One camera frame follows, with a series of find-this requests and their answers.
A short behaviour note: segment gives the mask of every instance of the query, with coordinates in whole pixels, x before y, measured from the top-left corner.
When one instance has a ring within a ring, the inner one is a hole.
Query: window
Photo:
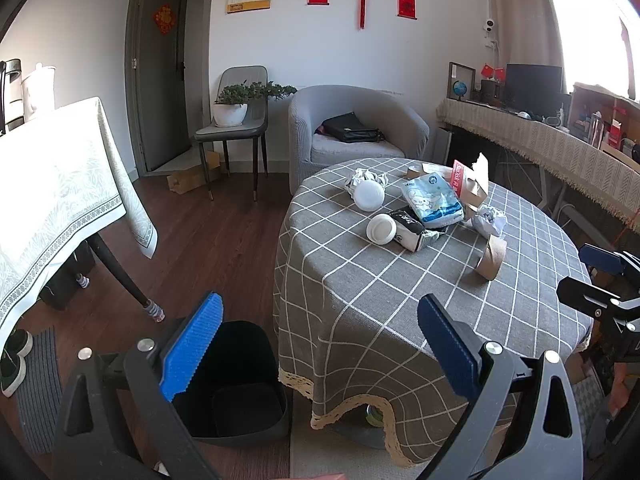
[[[575,82],[581,82],[601,85],[635,99],[636,78],[640,72],[640,18],[629,1],[553,1],[560,27],[567,91],[572,91]],[[637,61],[636,70],[629,62],[628,53]]]

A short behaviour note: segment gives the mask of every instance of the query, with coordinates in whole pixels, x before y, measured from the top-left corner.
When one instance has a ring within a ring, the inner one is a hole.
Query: screw
[[[500,345],[500,343],[497,343],[495,341],[489,341],[485,343],[484,348],[486,349],[487,352],[489,352],[489,354],[492,354],[492,355],[500,355],[502,353],[502,345]]]
[[[547,350],[545,352],[545,359],[553,364],[560,362],[560,356],[558,355],[558,352],[555,352],[553,350]]]
[[[156,342],[153,339],[141,339],[138,341],[138,350],[141,352],[151,352],[156,346]]]
[[[94,352],[90,348],[82,348],[78,352],[78,359],[81,361],[86,361]]]

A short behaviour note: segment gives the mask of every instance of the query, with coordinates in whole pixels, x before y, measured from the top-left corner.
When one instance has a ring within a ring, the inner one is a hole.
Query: white tablecloth
[[[0,137],[0,182],[0,348],[82,240],[126,216],[140,251],[156,250],[98,98]]]

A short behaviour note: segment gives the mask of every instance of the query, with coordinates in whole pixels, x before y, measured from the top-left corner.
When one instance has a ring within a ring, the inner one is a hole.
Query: globe
[[[458,101],[460,98],[466,94],[466,85],[462,81],[456,81],[453,83],[453,93],[458,96]]]

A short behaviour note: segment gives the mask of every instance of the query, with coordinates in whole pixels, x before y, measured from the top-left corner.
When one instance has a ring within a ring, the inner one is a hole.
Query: tape roll
[[[507,242],[491,235],[484,250],[484,255],[476,267],[476,272],[489,281],[494,280],[500,271],[507,253]]]

